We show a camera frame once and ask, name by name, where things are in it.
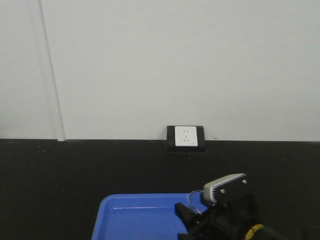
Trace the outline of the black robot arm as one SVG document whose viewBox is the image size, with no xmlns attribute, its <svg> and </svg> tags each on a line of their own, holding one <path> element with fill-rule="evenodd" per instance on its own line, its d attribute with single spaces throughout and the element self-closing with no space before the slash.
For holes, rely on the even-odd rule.
<svg viewBox="0 0 320 240">
<path fill-rule="evenodd" d="M 252 194 L 229 202 L 217 201 L 201 213 L 179 202 L 174 205 L 174 211 L 187 231 L 177 234 L 179 240 L 287 239 L 262 223 Z"/>
</svg>

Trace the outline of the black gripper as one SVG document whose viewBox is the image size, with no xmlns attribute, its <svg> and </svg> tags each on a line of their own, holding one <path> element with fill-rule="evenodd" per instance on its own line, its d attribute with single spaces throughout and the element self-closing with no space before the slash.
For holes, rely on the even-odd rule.
<svg viewBox="0 0 320 240">
<path fill-rule="evenodd" d="M 179 240 L 245 240 L 247 232 L 259 224 L 251 193 L 228 203 L 211 204 L 202 213 L 179 202 L 174 212 L 186 229 L 186 233 L 177 234 Z"/>
</svg>

